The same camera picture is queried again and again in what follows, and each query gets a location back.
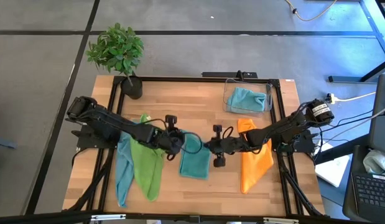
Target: blue towel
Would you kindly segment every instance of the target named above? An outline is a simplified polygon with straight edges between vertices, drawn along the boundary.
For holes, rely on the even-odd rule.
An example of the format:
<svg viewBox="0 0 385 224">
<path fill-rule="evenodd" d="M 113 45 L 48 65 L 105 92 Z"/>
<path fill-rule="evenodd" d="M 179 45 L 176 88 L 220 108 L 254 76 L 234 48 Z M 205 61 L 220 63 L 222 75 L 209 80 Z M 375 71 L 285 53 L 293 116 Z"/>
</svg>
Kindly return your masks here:
<svg viewBox="0 0 385 224">
<path fill-rule="evenodd" d="M 118 142 L 118 153 L 116 155 L 116 198 L 118 199 L 118 205 L 123 208 L 126 208 L 126 197 L 134 177 L 130 140 L 130 134 L 125 132 L 121 133 Z"/>
<path fill-rule="evenodd" d="M 232 113 L 257 113 L 264 111 L 265 93 L 256 93 L 245 88 L 236 87 L 228 98 L 226 110 Z"/>
<path fill-rule="evenodd" d="M 200 147 L 200 141 L 196 136 L 186 134 L 185 144 L 183 147 L 188 152 L 196 152 Z M 180 175 L 182 177 L 207 180 L 209 176 L 210 155 L 210 150 L 203 146 L 202 149 L 196 154 L 182 151 L 179 169 Z"/>
</svg>

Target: transparent bin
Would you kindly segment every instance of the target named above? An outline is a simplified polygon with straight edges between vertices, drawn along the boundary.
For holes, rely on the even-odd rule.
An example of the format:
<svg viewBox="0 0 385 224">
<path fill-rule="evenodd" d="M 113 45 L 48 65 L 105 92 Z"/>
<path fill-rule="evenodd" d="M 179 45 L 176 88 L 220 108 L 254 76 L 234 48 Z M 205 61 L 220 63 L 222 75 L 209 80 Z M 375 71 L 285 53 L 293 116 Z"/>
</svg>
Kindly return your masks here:
<svg viewBox="0 0 385 224">
<path fill-rule="evenodd" d="M 269 111 L 272 108 L 271 88 L 272 85 L 268 83 L 247 83 L 228 78 L 224 85 L 223 109 L 226 112 L 246 115 Z M 242 94 L 233 96 L 234 92 Z"/>
</svg>

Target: gray floor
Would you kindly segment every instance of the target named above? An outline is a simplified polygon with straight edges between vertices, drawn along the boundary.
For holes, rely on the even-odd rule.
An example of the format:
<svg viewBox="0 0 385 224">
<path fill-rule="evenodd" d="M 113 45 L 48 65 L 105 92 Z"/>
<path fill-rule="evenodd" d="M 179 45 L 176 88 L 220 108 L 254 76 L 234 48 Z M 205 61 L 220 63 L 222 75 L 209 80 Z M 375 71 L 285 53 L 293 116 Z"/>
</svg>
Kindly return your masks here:
<svg viewBox="0 0 385 224">
<path fill-rule="evenodd" d="M 304 17 L 329 4 L 292 2 Z M 379 11 L 372 0 L 366 2 L 385 36 Z M 84 30 L 92 5 L 93 0 L 0 1 L 0 29 Z M 93 30 L 115 22 L 136 30 L 371 30 L 357 2 L 338 2 L 318 20 L 301 22 L 291 16 L 284 0 L 101 1 Z M 140 76 L 199 77 L 203 71 L 254 71 L 262 78 L 295 79 L 301 102 L 323 98 L 326 93 L 349 98 L 372 92 L 375 85 L 331 84 L 326 77 L 361 76 L 385 61 L 373 37 L 150 35 L 142 39 L 146 51 L 136 72 Z M 77 35 L 0 35 L 0 138 L 18 143 L 15 150 L 0 147 L 0 216 L 22 213 L 80 41 Z M 105 72 L 96 71 L 84 57 L 71 99 L 90 95 L 97 74 Z M 336 120 L 354 116 L 369 111 L 373 100 L 369 96 L 339 103 L 332 105 L 332 111 Z M 39 213 L 57 212 L 62 207 L 76 144 L 70 131 L 77 128 L 63 124 L 37 206 Z M 338 139 L 353 139 L 368 129 L 366 124 Z M 328 205 L 326 201 L 327 213 L 338 217 L 340 208 Z"/>
</svg>

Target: wooden table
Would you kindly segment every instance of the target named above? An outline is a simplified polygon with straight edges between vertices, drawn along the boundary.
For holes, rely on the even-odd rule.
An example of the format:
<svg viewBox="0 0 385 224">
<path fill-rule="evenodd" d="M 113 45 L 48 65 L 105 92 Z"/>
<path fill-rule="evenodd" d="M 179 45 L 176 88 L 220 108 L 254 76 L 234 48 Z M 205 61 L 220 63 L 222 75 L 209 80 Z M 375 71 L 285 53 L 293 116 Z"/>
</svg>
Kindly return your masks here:
<svg viewBox="0 0 385 224">
<path fill-rule="evenodd" d="M 112 87 L 112 76 L 98 76 L 92 97 L 101 105 L 108 105 Z M 299 98 L 293 80 L 280 80 L 286 115 L 299 106 Z M 214 136 L 212 126 L 234 126 L 237 135 L 238 118 L 250 116 L 231 114 L 223 111 L 223 83 L 169 83 L 144 82 L 143 96 L 139 100 L 126 97 L 122 115 L 139 118 L 147 113 L 152 118 L 162 118 L 167 114 L 178 117 L 177 127 L 196 132 L 203 141 Z M 119 98 L 115 99 L 113 111 Z M 276 107 L 277 119 L 279 109 Z M 257 128 L 271 124 L 270 113 L 253 118 Z M 88 187 L 93 176 L 97 149 L 79 154 L 75 159 L 63 208 L 71 207 Z M 295 166 L 299 185 L 315 208 L 324 213 L 317 177 L 312 161 L 305 154 L 295 154 Z M 106 212 L 156 213 L 156 214 L 199 214 L 199 215 L 241 215 L 241 216 L 284 216 L 281 181 L 275 153 L 274 165 L 266 175 L 244 195 L 240 191 L 241 158 L 236 153 L 226 157 L 226 166 L 213 167 L 211 157 L 208 180 L 196 180 L 179 176 L 180 155 L 173 161 L 165 159 L 162 171 L 160 194 L 155 202 L 148 202 L 136 182 L 133 181 L 126 200 L 127 208 L 118 206 L 115 196 L 115 162 L 110 175 L 104 210 Z M 93 208 L 98 206 L 100 186 L 96 191 Z M 295 213 L 293 191 L 289 187 L 292 211 Z"/>
</svg>

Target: green leaves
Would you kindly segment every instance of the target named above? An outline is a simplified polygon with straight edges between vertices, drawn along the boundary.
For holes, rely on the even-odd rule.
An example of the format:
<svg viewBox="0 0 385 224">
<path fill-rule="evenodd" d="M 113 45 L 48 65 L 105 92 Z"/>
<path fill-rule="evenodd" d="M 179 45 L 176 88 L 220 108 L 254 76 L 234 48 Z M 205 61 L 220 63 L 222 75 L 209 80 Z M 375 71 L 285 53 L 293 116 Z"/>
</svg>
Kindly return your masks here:
<svg viewBox="0 0 385 224">
<path fill-rule="evenodd" d="M 88 47 L 88 62 L 94 62 L 97 68 L 102 65 L 108 72 L 116 70 L 126 75 L 140 64 L 144 50 L 141 38 L 136 37 L 131 27 L 126 30 L 119 23 L 102 32 L 96 44 L 89 42 Z"/>
</svg>

